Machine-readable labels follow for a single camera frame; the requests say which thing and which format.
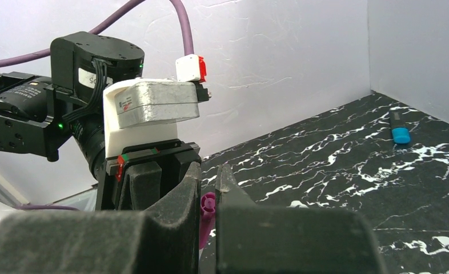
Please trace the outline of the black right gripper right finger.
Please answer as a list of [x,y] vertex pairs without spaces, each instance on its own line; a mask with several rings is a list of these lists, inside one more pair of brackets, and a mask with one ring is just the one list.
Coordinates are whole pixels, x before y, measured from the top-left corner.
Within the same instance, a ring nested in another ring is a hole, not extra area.
[[228,263],[231,259],[229,257],[236,249],[235,237],[242,224],[236,216],[236,210],[239,207],[254,206],[255,202],[238,185],[229,164],[218,167],[215,193],[217,195],[216,273],[230,273]]

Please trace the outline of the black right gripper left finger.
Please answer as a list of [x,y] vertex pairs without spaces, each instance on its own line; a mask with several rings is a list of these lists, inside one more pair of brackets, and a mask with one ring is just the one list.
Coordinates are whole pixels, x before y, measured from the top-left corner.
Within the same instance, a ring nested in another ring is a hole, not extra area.
[[198,273],[201,165],[140,213],[134,273]]

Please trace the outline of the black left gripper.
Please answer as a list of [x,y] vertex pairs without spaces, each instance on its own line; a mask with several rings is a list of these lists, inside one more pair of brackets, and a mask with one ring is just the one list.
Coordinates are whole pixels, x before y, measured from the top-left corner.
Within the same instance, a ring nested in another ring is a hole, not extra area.
[[95,210],[144,210],[173,190],[193,162],[199,146],[179,139],[126,147],[117,156],[95,158],[98,181]]

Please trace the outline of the magenta pen cap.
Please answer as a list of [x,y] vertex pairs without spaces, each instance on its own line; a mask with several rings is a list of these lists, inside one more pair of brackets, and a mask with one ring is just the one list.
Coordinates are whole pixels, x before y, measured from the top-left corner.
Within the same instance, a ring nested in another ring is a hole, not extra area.
[[216,195],[208,192],[201,197],[200,223],[199,223],[199,250],[202,251],[209,239],[210,232],[215,223]]

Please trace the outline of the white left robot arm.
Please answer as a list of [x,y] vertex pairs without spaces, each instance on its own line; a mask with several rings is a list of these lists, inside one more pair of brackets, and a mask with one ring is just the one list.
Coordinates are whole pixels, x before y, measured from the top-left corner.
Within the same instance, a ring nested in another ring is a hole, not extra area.
[[87,32],[50,45],[51,77],[0,74],[0,151],[50,162],[74,138],[97,180],[97,210],[145,209],[199,163],[178,122],[199,116],[210,95],[203,58],[186,46],[177,79],[142,77],[144,51]]

